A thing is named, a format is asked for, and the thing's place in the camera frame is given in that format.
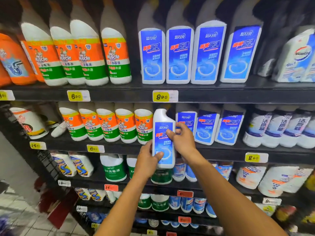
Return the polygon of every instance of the product label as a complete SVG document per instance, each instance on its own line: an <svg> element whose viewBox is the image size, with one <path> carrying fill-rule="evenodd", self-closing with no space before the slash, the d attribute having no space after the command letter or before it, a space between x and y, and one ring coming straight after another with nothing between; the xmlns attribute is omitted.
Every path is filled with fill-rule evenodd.
<svg viewBox="0 0 315 236"><path fill-rule="evenodd" d="M311 112L299 109L296 110L296 113L297 114L294 114L292 116L288 127L283 132L283 134L294 138L301 136L302 131L304 130L312 116Z"/></svg>
<svg viewBox="0 0 315 236"><path fill-rule="evenodd" d="M172 181L172 169L156 170L151 176L151 181L156 183L168 183Z"/></svg>
<svg viewBox="0 0 315 236"><path fill-rule="evenodd" d="M163 79L163 54L161 30L142 30L141 48L144 80Z"/></svg>
<svg viewBox="0 0 315 236"><path fill-rule="evenodd" d="M98 121L98 117L95 112L81 114L81 118L90 137L95 138L103 134L100 122Z"/></svg>
<svg viewBox="0 0 315 236"><path fill-rule="evenodd" d="M89 193L91 195L92 200L94 200L94 201L102 201L102 197L97 192L97 190L89 189Z"/></svg>
<svg viewBox="0 0 315 236"><path fill-rule="evenodd" d="M282 74L280 76L281 79L285 79L287 82L299 82L301 77L305 75L305 70L312 60L314 47L315 36L311 34L309 35L307 44L302 47L300 46L300 48L294 51L293 55L288 58L290 61L286 62L285 66L280 66L280 69L284 69L280 73Z"/></svg>
<svg viewBox="0 0 315 236"><path fill-rule="evenodd" d="M254 137L262 137L268 127L268 124L270 123L272 116L272 112L266 112L256 108L246 132Z"/></svg>
<svg viewBox="0 0 315 236"><path fill-rule="evenodd" d="M108 180L120 180L126 176L124 166L121 163L118 166L106 167L103 165L106 179Z"/></svg>
<svg viewBox="0 0 315 236"><path fill-rule="evenodd" d="M138 202L138 207L140 209L149 209L151 207L151 199L150 197L147 199L140 199Z"/></svg>
<svg viewBox="0 0 315 236"><path fill-rule="evenodd" d="M100 39L76 39L79 49L79 60L86 79L101 79L106 77L105 61Z"/></svg>
<svg viewBox="0 0 315 236"><path fill-rule="evenodd" d="M223 26L200 28L195 80L216 79L223 32Z"/></svg>
<svg viewBox="0 0 315 236"><path fill-rule="evenodd" d="M133 139L137 136L135 115L116 115L120 137L124 140Z"/></svg>
<svg viewBox="0 0 315 236"><path fill-rule="evenodd" d="M153 134L153 114L139 117L135 115L138 139L147 142L152 139Z"/></svg>
<svg viewBox="0 0 315 236"><path fill-rule="evenodd" d="M183 177L186 173L186 163L176 163L173 167L173 175L175 177Z"/></svg>
<svg viewBox="0 0 315 236"><path fill-rule="evenodd" d="M207 199L204 198L195 198L194 199L194 209L199 212L204 211L204 207L206 206Z"/></svg>
<svg viewBox="0 0 315 236"><path fill-rule="evenodd" d="M191 48L192 29L171 29L169 30L169 80L188 79L189 54Z"/></svg>
<svg viewBox="0 0 315 236"><path fill-rule="evenodd" d="M87 176L89 172L86 170L85 166L83 165L81 159L76 158L74 156L70 156L74 166L77 168L77 171L79 175L81 176Z"/></svg>
<svg viewBox="0 0 315 236"><path fill-rule="evenodd" d="M82 199L82 200L88 200L89 199L89 196L85 193L85 191L82 188L75 188L75 191L77 192L80 199Z"/></svg>
<svg viewBox="0 0 315 236"><path fill-rule="evenodd" d="M217 166L217 171L225 178L229 179L233 166Z"/></svg>
<svg viewBox="0 0 315 236"><path fill-rule="evenodd" d="M192 169L190 168L190 166L186 165L186 174L191 177L191 178L196 178L194 172L192 171Z"/></svg>
<svg viewBox="0 0 315 236"><path fill-rule="evenodd" d="M131 76L126 40L123 37L103 38L103 46L109 76L113 78Z"/></svg>
<svg viewBox="0 0 315 236"><path fill-rule="evenodd" d="M83 71L79 60L77 45L73 39L53 41L67 78L82 78Z"/></svg>
<svg viewBox="0 0 315 236"><path fill-rule="evenodd" d="M86 134L85 126L82 122L82 118L78 112L68 115L62 115L70 135L73 138L78 138Z"/></svg>
<svg viewBox="0 0 315 236"><path fill-rule="evenodd" d="M292 118L292 112L285 112L276 109L274 113L275 114L273 115L265 134L274 138L280 138Z"/></svg>
<svg viewBox="0 0 315 236"><path fill-rule="evenodd" d="M194 198L182 197L180 199L180 206L184 210L191 211L193 202L194 202Z"/></svg>
<svg viewBox="0 0 315 236"><path fill-rule="evenodd" d="M119 136L118 123L116 115L114 113L108 115L99 115L99 121L101 128L106 139L113 139Z"/></svg>
<svg viewBox="0 0 315 236"><path fill-rule="evenodd" d="M57 163L57 166L63 175L65 176L72 175L72 170L70 170L69 166L63 159L56 156L52 156L52 158Z"/></svg>
<svg viewBox="0 0 315 236"><path fill-rule="evenodd" d="M224 75L225 79L246 78L260 28L259 25L235 27Z"/></svg>
<svg viewBox="0 0 315 236"><path fill-rule="evenodd" d="M224 110L220 129L218 130L218 140L234 143L238 135L238 130L241 127L242 117L242 112Z"/></svg>
<svg viewBox="0 0 315 236"><path fill-rule="evenodd" d="M179 196L170 196L169 197L169 204L174 208L179 207L180 197Z"/></svg>
<svg viewBox="0 0 315 236"><path fill-rule="evenodd" d="M196 113L179 112L177 114L177 121L184 123L192 132L194 132Z"/></svg>
<svg viewBox="0 0 315 236"><path fill-rule="evenodd" d="M217 113L199 110L195 139L201 142L210 143L213 136L215 119Z"/></svg>
<svg viewBox="0 0 315 236"><path fill-rule="evenodd" d="M156 122L155 123L155 136L154 136L154 155L159 152L164 152L163 158L159 164L171 165L173 163L173 142L167 136L166 130L173 131L172 122Z"/></svg>
<svg viewBox="0 0 315 236"><path fill-rule="evenodd" d="M60 79L65 77L52 40L27 41L27 45L33 49L37 66L44 79Z"/></svg>
<svg viewBox="0 0 315 236"><path fill-rule="evenodd" d="M156 211L165 211L169 208L168 200L163 202L155 202L152 200L152 208Z"/></svg>
<svg viewBox="0 0 315 236"><path fill-rule="evenodd" d="M315 117L311 118L302 134L310 138L315 138Z"/></svg>

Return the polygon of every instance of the cleaning product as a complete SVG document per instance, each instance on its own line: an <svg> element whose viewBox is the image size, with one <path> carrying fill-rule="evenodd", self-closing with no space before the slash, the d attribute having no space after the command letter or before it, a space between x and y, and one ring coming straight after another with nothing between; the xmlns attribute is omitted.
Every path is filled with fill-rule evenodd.
<svg viewBox="0 0 315 236"><path fill-rule="evenodd" d="M169 206L172 210L178 210L180 207L180 196L170 196Z"/></svg>
<svg viewBox="0 0 315 236"><path fill-rule="evenodd" d="M173 179L177 182L183 181L183 179L185 179L185 174L186 163L183 162L182 158L176 158L172 174Z"/></svg>
<svg viewBox="0 0 315 236"><path fill-rule="evenodd" d="M72 4L70 30L79 49L85 83L89 86L107 84L108 76L98 30L85 10L82 0L72 0Z"/></svg>
<svg viewBox="0 0 315 236"><path fill-rule="evenodd" d="M78 102L78 108L89 139L91 141L103 139L103 130L100 126L95 104L93 102Z"/></svg>
<svg viewBox="0 0 315 236"><path fill-rule="evenodd" d="M12 102L10 111L23 127L30 139L35 140L46 136L49 133L41 118L36 114L34 108L23 102Z"/></svg>
<svg viewBox="0 0 315 236"><path fill-rule="evenodd" d="M37 81L18 40L2 33L0 33L0 60L14 84L27 85Z"/></svg>
<svg viewBox="0 0 315 236"><path fill-rule="evenodd" d="M256 189L262 177L265 174L266 164L251 164L247 167L241 167L236 175L236 181L248 189Z"/></svg>
<svg viewBox="0 0 315 236"><path fill-rule="evenodd" d="M152 156L161 151L164 153L157 164L160 169L172 169L175 165L175 147L166 134L167 129L175 132L175 121L166 115L166 109L158 108L153 115Z"/></svg>
<svg viewBox="0 0 315 236"><path fill-rule="evenodd" d="M187 180L189 180L190 182L196 182L197 181L197 178L196 178L194 172L192 171L192 169L188 165L186 165L185 176L186 176Z"/></svg>
<svg viewBox="0 0 315 236"><path fill-rule="evenodd" d="M141 194L140 200L138 202L138 208L142 210L148 210L151 208L150 194Z"/></svg>
<svg viewBox="0 0 315 236"><path fill-rule="evenodd" d="M177 103L176 122L184 123L195 136L197 127L197 109L189 103Z"/></svg>
<svg viewBox="0 0 315 236"><path fill-rule="evenodd" d="M74 190L77 192L80 199L90 200L91 195L90 195L88 189L86 189L86 188L74 188Z"/></svg>
<svg viewBox="0 0 315 236"><path fill-rule="evenodd" d="M134 104L115 103L115 113L122 142L133 143L137 140Z"/></svg>
<svg viewBox="0 0 315 236"><path fill-rule="evenodd" d="M59 102L59 111L67 124L67 128L74 141L82 141L88 137L78 105L74 102Z"/></svg>
<svg viewBox="0 0 315 236"><path fill-rule="evenodd" d="M138 16L141 75L144 84L162 84L165 81L165 27L153 18L158 5L159 0L148 0Z"/></svg>
<svg viewBox="0 0 315 236"><path fill-rule="evenodd" d="M145 145L152 139L153 106L152 103L135 103L134 108L138 142Z"/></svg>
<svg viewBox="0 0 315 236"><path fill-rule="evenodd" d="M31 47L35 60L48 86L60 86L68 83L65 72L50 36L49 27L32 8L28 0L19 0L23 13L21 29L27 46Z"/></svg>
<svg viewBox="0 0 315 236"><path fill-rule="evenodd" d="M137 157L138 157L137 155L127 155L127 165L129 168L129 177L130 178L132 178L132 176L135 172Z"/></svg>
<svg viewBox="0 0 315 236"><path fill-rule="evenodd" d="M259 183L258 190L267 197L279 197L298 168L281 164L271 167Z"/></svg>
<svg viewBox="0 0 315 236"><path fill-rule="evenodd" d="M234 145L242 125L246 110L236 104L225 103L220 115L215 141Z"/></svg>
<svg viewBox="0 0 315 236"><path fill-rule="evenodd" d="M120 139L114 103L95 102L97 116L105 141L112 143Z"/></svg>
<svg viewBox="0 0 315 236"><path fill-rule="evenodd" d="M105 190L95 190L95 189L88 189L91 195L92 200L94 201L103 201L106 196Z"/></svg>
<svg viewBox="0 0 315 236"><path fill-rule="evenodd" d="M283 105L274 110L265 134L262 136L261 141L264 146L274 148L279 145L280 138L297 108L297 105Z"/></svg>
<svg viewBox="0 0 315 236"><path fill-rule="evenodd" d="M108 181L119 182L127 178L123 161L123 155L120 154L100 154L100 162L103 165L105 177Z"/></svg>
<svg viewBox="0 0 315 236"><path fill-rule="evenodd" d="M201 214L204 211L204 207L206 206L207 199L204 198L194 198L192 210L196 214Z"/></svg>
<svg viewBox="0 0 315 236"><path fill-rule="evenodd" d="M286 130L280 138L280 145L284 147L293 147L297 144L298 138L311 119L315 111L315 105L302 105L292 116Z"/></svg>
<svg viewBox="0 0 315 236"><path fill-rule="evenodd" d="M194 203L194 198L182 197L180 199L180 208L184 213L190 213Z"/></svg>
<svg viewBox="0 0 315 236"><path fill-rule="evenodd" d="M272 79L279 83L299 82L312 60L315 29L308 29L290 39L282 48Z"/></svg>
<svg viewBox="0 0 315 236"><path fill-rule="evenodd" d="M191 77L193 25L183 17L190 0L176 0L166 19L166 82L187 84Z"/></svg>
<svg viewBox="0 0 315 236"><path fill-rule="evenodd" d="M167 185L172 182L172 169L157 169L151 176L151 181L157 185Z"/></svg>
<svg viewBox="0 0 315 236"><path fill-rule="evenodd" d="M209 204L209 202L207 202L206 212L211 218L216 218L217 217L215 212L213 211L211 205Z"/></svg>
<svg viewBox="0 0 315 236"><path fill-rule="evenodd" d="M131 72L124 23L114 7L113 0L103 2L100 30L109 78L113 84L126 84L131 81Z"/></svg>
<svg viewBox="0 0 315 236"><path fill-rule="evenodd" d="M69 156L80 176L90 177L92 175L94 167L86 155L69 152Z"/></svg>
<svg viewBox="0 0 315 236"><path fill-rule="evenodd" d="M48 2L51 6L50 33L68 82L71 85L84 84L79 51L70 31L70 19L64 14L59 3L55 0L48 0Z"/></svg>
<svg viewBox="0 0 315 236"><path fill-rule="evenodd" d="M312 116L301 136L297 140L297 145L311 149L315 147L315 116Z"/></svg>
<svg viewBox="0 0 315 236"><path fill-rule="evenodd" d="M270 123L275 105L255 104L250 125L244 134L243 142L250 147L258 147L262 143L262 136Z"/></svg>
<svg viewBox="0 0 315 236"><path fill-rule="evenodd" d="M289 193L296 193L313 172L314 166L299 165L299 169L295 172L293 179L285 185L283 191Z"/></svg>
<svg viewBox="0 0 315 236"><path fill-rule="evenodd" d="M212 145L220 118L220 108L211 103L200 103L195 142Z"/></svg>
<svg viewBox="0 0 315 236"><path fill-rule="evenodd" d="M51 157L57 163L60 172L67 177L72 177L77 174L76 167L71 161L68 154L62 154L57 151L50 152Z"/></svg>
<svg viewBox="0 0 315 236"><path fill-rule="evenodd" d="M152 227L152 228L156 228L159 224L159 221L156 220L156 219L149 219L149 225Z"/></svg>
<svg viewBox="0 0 315 236"><path fill-rule="evenodd" d="M158 212L163 212L168 210L168 195L151 194L152 209Z"/></svg>
<svg viewBox="0 0 315 236"><path fill-rule="evenodd" d="M226 32L226 23L219 21L215 10L222 0L206 0L197 16L192 56L191 83L216 82Z"/></svg>
<svg viewBox="0 0 315 236"><path fill-rule="evenodd" d="M260 0L242 0L235 10L222 64L220 81L245 83L262 32L263 22L253 15Z"/></svg>

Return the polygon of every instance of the hand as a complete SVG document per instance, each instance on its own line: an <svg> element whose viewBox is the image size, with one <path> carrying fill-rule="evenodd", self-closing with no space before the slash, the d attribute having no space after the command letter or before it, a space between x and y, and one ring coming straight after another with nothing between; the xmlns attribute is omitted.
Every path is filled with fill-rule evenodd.
<svg viewBox="0 0 315 236"><path fill-rule="evenodd" d="M166 130L166 134L173 141L176 151L178 151L188 162L194 157L194 152L197 150L195 145L195 139L191 130L181 122L176 123L175 132Z"/></svg>
<svg viewBox="0 0 315 236"><path fill-rule="evenodd" d="M146 180L151 177L156 168L157 163L163 157L164 153L156 153L152 156L152 140L148 141L144 146L141 147L138 159L136 162L134 175L145 178Z"/></svg>

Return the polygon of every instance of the white bottle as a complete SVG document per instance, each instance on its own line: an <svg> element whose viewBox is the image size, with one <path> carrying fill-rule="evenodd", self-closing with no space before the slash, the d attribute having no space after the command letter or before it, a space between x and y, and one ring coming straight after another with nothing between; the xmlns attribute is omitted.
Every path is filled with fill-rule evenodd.
<svg viewBox="0 0 315 236"><path fill-rule="evenodd" d="M158 212L164 212L168 210L169 195L151 194L152 209Z"/></svg>
<svg viewBox="0 0 315 236"><path fill-rule="evenodd" d="M243 142L247 146L259 147L262 144L262 136L265 134L275 109L275 105L255 104L250 125L243 137Z"/></svg>
<svg viewBox="0 0 315 236"><path fill-rule="evenodd" d="M162 84L165 81L165 27L153 18L158 5L159 0L148 0L138 16L141 75L144 84Z"/></svg>
<svg viewBox="0 0 315 236"><path fill-rule="evenodd" d="M251 164L248 167L241 167L236 175L236 181L248 189L256 189L267 169L267 164Z"/></svg>
<svg viewBox="0 0 315 236"><path fill-rule="evenodd" d="M226 23L216 18L215 10L222 1L206 0L199 11L192 56L192 84L214 84L216 82Z"/></svg>
<svg viewBox="0 0 315 236"><path fill-rule="evenodd" d="M265 134L262 136L261 141L264 146L274 148L279 145L280 138L297 108L297 105L283 105L274 110Z"/></svg>
<svg viewBox="0 0 315 236"><path fill-rule="evenodd" d="M100 31L109 78L113 84L126 84L131 81L131 72L124 23L114 7L113 0L103 2Z"/></svg>
<svg viewBox="0 0 315 236"><path fill-rule="evenodd" d="M76 167L68 154L58 153L57 151L50 152L51 157L57 163L60 172L67 177L72 177L77 174Z"/></svg>
<svg viewBox="0 0 315 236"><path fill-rule="evenodd" d="M33 107L23 102L12 102L10 111L18 120L30 139L35 140L46 136L49 133L48 127L35 113Z"/></svg>
<svg viewBox="0 0 315 236"><path fill-rule="evenodd" d="M108 76L98 30L82 0L72 0L72 4L70 30L79 49L85 83L89 86L107 84Z"/></svg>
<svg viewBox="0 0 315 236"><path fill-rule="evenodd" d="M253 15L260 0L242 0L236 8L227 40L220 81L245 83L250 73L263 22Z"/></svg>
<svg viewBox="0 0 315 236"><path fill-rule="evenodd" d="M158 108L153 115L152 156L164 152L163 158L157 164L159 169L172 169L175 165L175 147L166 134L167 129L175 132L175 121L166 115L166 109Z"/></svg>
<svg viewBox="0 0 315 236"><path fill-rule="evenodd" d="M287 183L283 191L288 193L296 193L313 172L314 166L299 165L299 169L295 172L293 179Z"/></svg>
<svg viewBox="0 0 315 236"><path fill-rule="evenodd" d="M70 19L64 14L59 3L55 0L48 1L51 6L50 33L67 80L71 85L84 84L85 78L79 60L79 51L70 31Z"/></svg>
<svg viewBox="0 0 315 236"><path fill-rule="evenodd" d="M190 0L176 0L166 19L166 82L187 84L191 77L194 26L183 17Z"/></svg>
<svg viewBox="0 0 315 236"><path fill-rule="evenodd" d="M88 189L86 189L86 188L74 188L74 190L77 192L80 199L90 200L91 195L90 195Z"/></svg>
<svg viewBox="0 0 315 236"><path fill-rule="evenodd" d="M108 181L119 182L127 178L123 161L123 155L120 154L100 154L100 162L103 165L105 177Z"/></svg>
<svg viewBox="0 0 315 236"><path fill-rule="evenodd" d="M133 103L115 103L115 113L120 138L123 143L133 143L137 140L137 129Z"/></svg>
<svg viewBox="0 0 315 236"><path fill-rule="evenodd" d="M279 197L298 168L280 164L271 167L260 182L258 190L267 197Z"/></svg>
<svg viewBox="0 0 315 236"><path fill-rule="evenodd" d="M241 128L246 110L236 104L225 103L220 115L215 141L234 145Z"/></svg>
<svg viewBox="0 0 315 236"><path fill-rule="evenodd" d="M74 141L82 141L88 138L84 123L82 122L81 115L77 103L74 102L59 102L59 111L67 124L67 128Z"/></svg>
<svg viewBox="0 0 315 236"><path fill-rule="evenodd" d="M221 109L211 103L200 103L195 142L212 145L215 140Z"/></svg>
<svg viewBox="0 0 315 236"><path fill-rule="evenodd" d="M65 72L61 66L58 54L50 36L49 27L38 15L28 0L19 0L23 13L21 29L27 45L35 53L35 60L48 86L61 86L68 83Z"/></svg>
<svg viewBox="0 0 315 236"><path fill-rule="evenodd" d="M189 103L177 103L176 122L184 123L195 136L197 127L197 108Z"/></svg>
<svg viewBox="0 0 315 236"><path fill-rule="evenodd" d="M95 104L93 102L78 102L78 108L89 139L91 141L103 139L103 130L100 126Z"/></svg>
<svg viewBox="0 0 315 236"><path fill-rule="evenodd" d="M103 201L106 196L105 190L89 189L89 193L94 201Z"/></svg>
<svg viewBox="0 0 315 236"><path fill-rule="evenodd" d="M315 147L315 116L312 116L301 136L298 138L297 145L311 149Z"/></svg>
<svg viewBox="0 0 315 236"><path fill-rule="evenodd" d="M120 135L114 103L95 102L95 107L105 141L108 143L118 141Z"/></svg>
<svg viewBox="0 0 315 236"><path fill-rule="evenodd" d="M152 139L153 106L152 103L135 103L134 108L138 142L145 145Z"/></svg>
<svg viewBox="0 0 315 236"><path fill-rule="evenodd" d="M314 29L308 29L290 39L282 48L272 80L279 83L299 82L305 75L315 49Z"/></svg>
<svg viewBox="0 0 315 236"><path fill-rule="evenodd" d="M280 145L293 147L297 144L302 131L307 126L315 111L315 105L301 105L292 116L286 130L280 138Z"/></svg>
<svg viewBox="0 0 315 236"><path fill-rule="evenodd" d="M132 178L137 163L137 155L127 155L127 165L129 169L129 177Z"/></svg>
<svg viewBox="0 0 315 236"><path fill-rule="evenodd" d="M78 152L69 152L69 156L80 176L90 177L92 175L94 167L86 155Z"/></svg>

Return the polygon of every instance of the disinfectant bottle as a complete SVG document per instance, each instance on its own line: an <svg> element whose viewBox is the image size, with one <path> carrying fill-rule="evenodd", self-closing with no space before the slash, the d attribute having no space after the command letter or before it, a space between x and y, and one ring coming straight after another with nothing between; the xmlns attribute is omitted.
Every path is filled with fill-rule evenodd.
<svg viewBox="0 0 315 236"><path fill-rule="evenodd" d="M96 112L105 141L112 143L120 139L114 103L95 103Z"/></svg>
<svg viewBox="0 0 315 236"><path fill-rule="evenodd" d="M120 138L123 143L133 143L137 140L136 121L133 103L115 103L115 113Z"/></svg>
<svg viewBox="0 0 315 236"><path fill-rule="evenodd" d="M290 39L282 48L272 79L279 83L299 82L305 75L315 49L314 29L308 29Z"/></svg>
<svg viewBox="0 0 315 236"><path fill-rule="evenodd" d="M225 103L220 115L215 141L225 145L234 145L242 125L245 109L236 105Z"/></svg>
<svg viewBox="0 0 315 236"><path fill-rule="evenodd" d="M175 165L175 147L166 134L167 129L175 132L175 121L166 115L166 111L158 108L153 115L152 156L164 152L163 158L157 164L160 169L172 169Z"/></svg>
<svg viewBox="0 0 315 236"><path fill-rule="evenodd" d="M77 174L76 167L68 154L62 154L57 151L53 151L50 154L64 176L72 177Z"/></svg>
<svg viewBox="0 0 315 236"><path fill-rule="evenodd" d="M183 16L190 0L176 0L166 19L166 82L187 84L191 77L194 27Z"/></svg>
<svg viewBox="0 0 315 236"><path fill-rule="evenodd" d="M92 175L94 167L86 155L78 152L69 152L69 156L80 176L90 177Z"/></svg>
<svg viewBox="0 0 315 236"><path fill-rule="evenodd" d="M137 155L127 155L127 165L129 169L129 177L132 178L137 163Z"/></svg>
<svg viewBox="0 0 315 236"><path fill-rule="evenodd" d="M301 136L298 138L297 145L311 149L315 147L315 116L313 115L308 122Z"/></svg>
<svg viewBox="0 0 315 236"><path fill-rule="evenodd" d="M184 123L195 136L197 126L197 108L189 103L177 103L176 122Z"/></svg>
<svg viewBox="0 0 315 236"><path fill-rule="evenodd" d="M200 103L195 142L212 145L218 127L221 109L211 103Z"/></svg>
<svg viewBox="0 0 315 236"><path fill-rule="evenodd" d="M91 141L99 141L104 138L103 130L96 113L93 102L78 102L79 112Z"/></svg>
<svg viewBox="0 0 315 236"><path fill-rule="evenodd" d="M123 155L120 154L100 154L100 162L103 165L105 177L108 181L119 182L127 178L123 161Z"/></svg>
<svg viewBox="0 0 315 236"><path fill-rule="evenodd" d="M34 50L35 60L48 86L68 83L59 61L49 27L33 10L28 0L19 0L22 7L21 29L26 43Z"/></svg>
<svg viewBox="0 0 315 236"><path fill-rule="evenodd" d="M260 0L242 0L236 8L227 40L220 81L245 83L262 32L263 22L253 15Z"/></svg>
<svg viewBox="0 0 315 236"><path fill-rule="evenodd" d="M221 2L206 0L198 14L191 67L192 84L216 82L226 32L226 24L215 16Z"/></svg>
<svg viewBox="0 0 315 236"><path fill-rule="evenodd" d="M261 139L264 146L274 148L279 145L280 138L297 108L297 105L283 105L274 110L270 123Z"/></svg>
<svg viewBox="0 0 315 236"><path fill-rule="evenodd" d="M152 103L135 103L134 107L138 142L144 145L152 139L153 106Z"/></svg>
<svg viewBox="0 0 315 236"><path fill-rule="evenodd" d="M68 82L71 85L84 84L79 51L70 31L70 19L55 0L49 0L49 4L51 6L50 33Z"/></svg>
<svg viewBox="0 0 315 236"><path fill-rule="evenodd" d="M126 84L131 81L131 72L124 23L114 7L113 0L103 2L100 31L109 77L113 84Z"/></svg>
<svg viewBox="0 0 315 236"><path fill-rule="evenodd" d="M259 147L261 145L262 136L265 134L275 109L276 106L271 104L255 105L250 125L243 137L243 142L247 146Z"/></svg>
<svg viewBox="0 0 315 236"><path fill-rule="evenodd" d="M286 130L280 138L280 145L284 147L293 147L297 144L298 138L307 126L315 111L315 105L301 105L292 116Z"/></svg>
<svg viewBox="0 0 315 236"><path fill-rule="evenodd" d="M79 51L85 83L100 86L108 83L100 37L82 0L72 0L70 30Z"/></svg>
<svg viewBox="0 0 315 236"><path fill-rule="evenodd" d="M74 102L59 102L59 111L67 124L74 141L82 141L88 137L84 123L79 113L78 105Z"/></svg>
<svg viewBox="0 0 315 236"><path fill-rule="evenodd" d="M153 18L158 5L159 0L148 0L138 16L141 75L144 84L162 84L165 81L165 27Z"/></svg>

